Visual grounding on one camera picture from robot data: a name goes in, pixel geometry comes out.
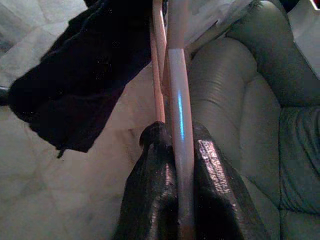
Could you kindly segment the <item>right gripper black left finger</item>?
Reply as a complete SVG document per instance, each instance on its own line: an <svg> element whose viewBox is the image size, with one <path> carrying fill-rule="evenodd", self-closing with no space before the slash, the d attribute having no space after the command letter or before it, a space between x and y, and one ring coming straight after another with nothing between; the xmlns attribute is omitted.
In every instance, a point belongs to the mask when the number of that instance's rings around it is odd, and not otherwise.
<svg viewBox="0 0 320 240"><path fill-rule="evenodd" d="M140 135L142 153L126 180L115 240L176 240L178 197L172 137L156 121Z"/></svg>

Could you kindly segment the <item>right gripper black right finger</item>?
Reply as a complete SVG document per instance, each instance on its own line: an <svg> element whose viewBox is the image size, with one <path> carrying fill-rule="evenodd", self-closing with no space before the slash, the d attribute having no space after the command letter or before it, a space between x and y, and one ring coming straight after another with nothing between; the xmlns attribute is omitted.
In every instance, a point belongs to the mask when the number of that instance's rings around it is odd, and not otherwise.
<svg viewBox="0 0 320 240"><path fill-rule="evenodd" d="M268 240L250 194L201 124L193 126L194 209L198 240Z"/></svg>

